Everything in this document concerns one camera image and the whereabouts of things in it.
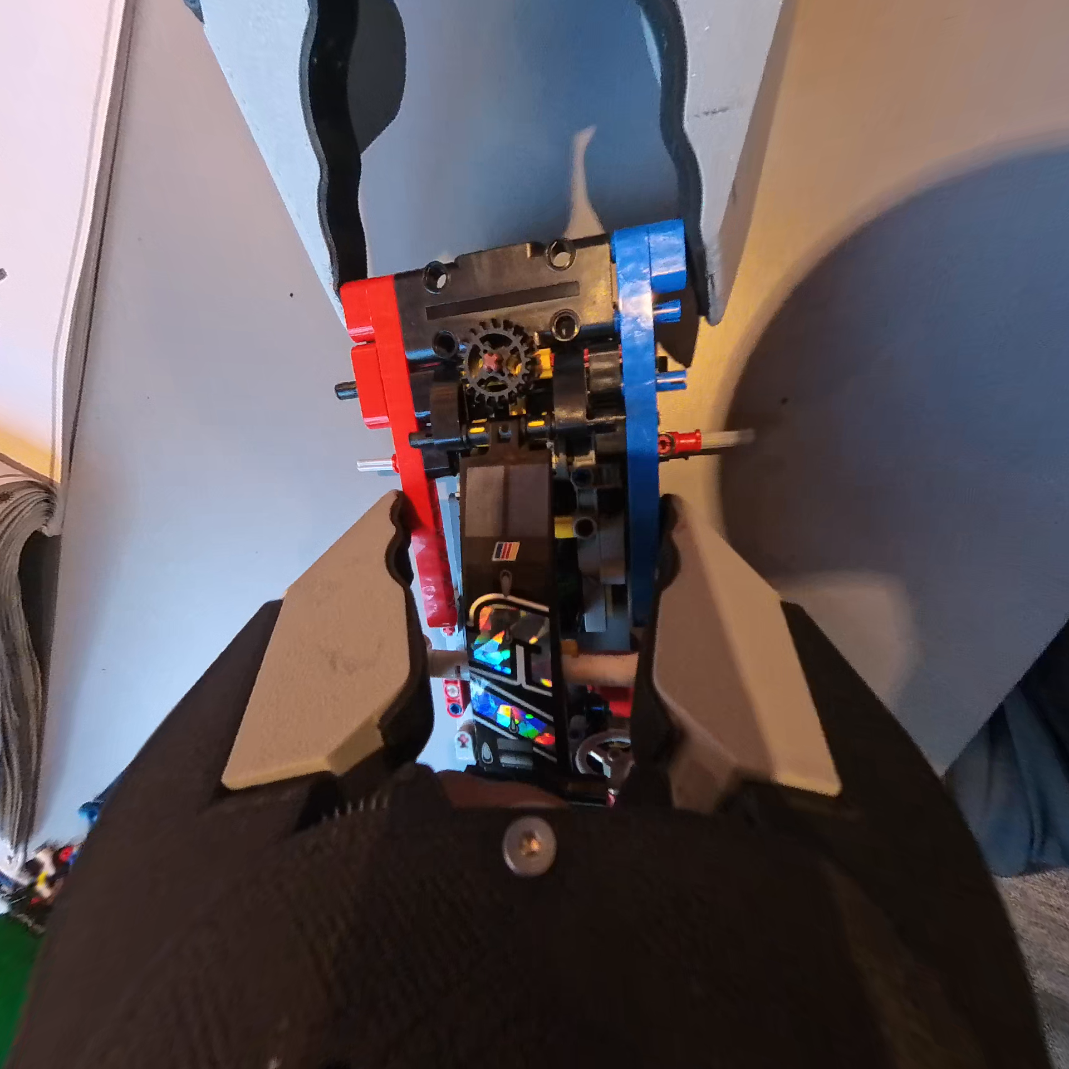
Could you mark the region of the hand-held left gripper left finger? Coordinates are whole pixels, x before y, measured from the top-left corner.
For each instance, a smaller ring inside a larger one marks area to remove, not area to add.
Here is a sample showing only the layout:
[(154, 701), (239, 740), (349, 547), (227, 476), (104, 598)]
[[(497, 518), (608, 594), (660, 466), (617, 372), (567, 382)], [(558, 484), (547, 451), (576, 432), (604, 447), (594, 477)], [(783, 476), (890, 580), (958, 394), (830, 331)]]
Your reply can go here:
[(227, 789), (340, 778), (423, 752), (434, 706), (405, 505), (389, 491), (286, 588), (222, 773)]

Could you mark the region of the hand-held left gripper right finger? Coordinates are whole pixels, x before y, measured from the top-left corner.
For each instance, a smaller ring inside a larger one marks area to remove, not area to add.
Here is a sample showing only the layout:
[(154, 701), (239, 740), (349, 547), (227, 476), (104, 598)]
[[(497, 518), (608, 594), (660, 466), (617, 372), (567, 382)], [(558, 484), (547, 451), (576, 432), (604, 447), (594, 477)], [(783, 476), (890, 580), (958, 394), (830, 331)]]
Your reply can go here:
[(714, 812), (753, 784), (839, 796), (781, 597), (675, 495), (661, 498), (653, 580), (629, 801)]

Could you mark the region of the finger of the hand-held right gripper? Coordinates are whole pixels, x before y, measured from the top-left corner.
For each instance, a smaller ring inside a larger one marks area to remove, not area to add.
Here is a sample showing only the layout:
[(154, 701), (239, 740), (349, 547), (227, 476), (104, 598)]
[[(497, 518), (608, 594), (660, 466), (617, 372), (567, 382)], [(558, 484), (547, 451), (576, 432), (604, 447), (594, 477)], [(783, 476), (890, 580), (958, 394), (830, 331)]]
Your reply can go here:
[(752, 227), (787, 57), (786, 1), (639, 1), (659, 73), (692, 286), (725, 316)]
[(338, 317), (367, 278), (361, 155), (396, 120), (406, 38), (394, 1), (201, 1), (212, 49)]

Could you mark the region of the toy brick car model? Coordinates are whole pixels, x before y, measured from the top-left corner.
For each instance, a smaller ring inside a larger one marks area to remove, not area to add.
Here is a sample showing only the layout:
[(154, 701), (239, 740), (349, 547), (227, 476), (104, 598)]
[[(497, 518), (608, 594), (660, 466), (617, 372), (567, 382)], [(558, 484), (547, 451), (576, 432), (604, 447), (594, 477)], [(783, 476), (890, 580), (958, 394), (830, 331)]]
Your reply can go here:
[(425, 621), (472, 772), (607, 804), (653, 602), (661, 468), (747, 432), (661, 427), (688, 372), (659, 354), (682, 316), (684, 223), (469, 252), (341, 282), (353, 381), (388, 430)]

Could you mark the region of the instruction booklet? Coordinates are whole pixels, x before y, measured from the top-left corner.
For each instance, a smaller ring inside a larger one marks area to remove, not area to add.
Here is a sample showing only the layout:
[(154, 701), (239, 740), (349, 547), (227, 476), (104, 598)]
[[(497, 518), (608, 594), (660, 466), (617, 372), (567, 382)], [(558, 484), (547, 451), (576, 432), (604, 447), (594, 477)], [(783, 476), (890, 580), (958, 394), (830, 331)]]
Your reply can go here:
[(42, 775), (49, 592), (100, 269), (131, 2), (1, 3), (2, 843), (26, 847)]

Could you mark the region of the grey desk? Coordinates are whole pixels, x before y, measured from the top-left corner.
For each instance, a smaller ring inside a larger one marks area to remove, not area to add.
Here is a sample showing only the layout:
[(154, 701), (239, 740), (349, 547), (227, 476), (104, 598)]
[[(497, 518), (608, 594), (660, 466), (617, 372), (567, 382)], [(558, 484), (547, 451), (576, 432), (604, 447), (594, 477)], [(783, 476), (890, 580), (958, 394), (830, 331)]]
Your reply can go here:
[[(398, 2), (371, 272), (673, 210), (634, 2)], [(140, 2), (61, 534), (37, 835), (394, 480), (228, 78)], [(723, 520), (942, 769), (1067, 617), (1067, 2), (800, 2), (745, 252), (664, 489)]]

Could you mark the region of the green storage bin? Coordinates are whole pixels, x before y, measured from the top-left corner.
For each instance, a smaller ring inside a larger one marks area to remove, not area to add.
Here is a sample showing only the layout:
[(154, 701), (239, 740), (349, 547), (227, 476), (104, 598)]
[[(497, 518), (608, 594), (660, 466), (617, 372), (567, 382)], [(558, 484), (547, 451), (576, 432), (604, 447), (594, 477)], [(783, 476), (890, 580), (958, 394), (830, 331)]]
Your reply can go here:
[(43, 938), (12, 914), (1, 915), (1, 1066), (18, 1031)]

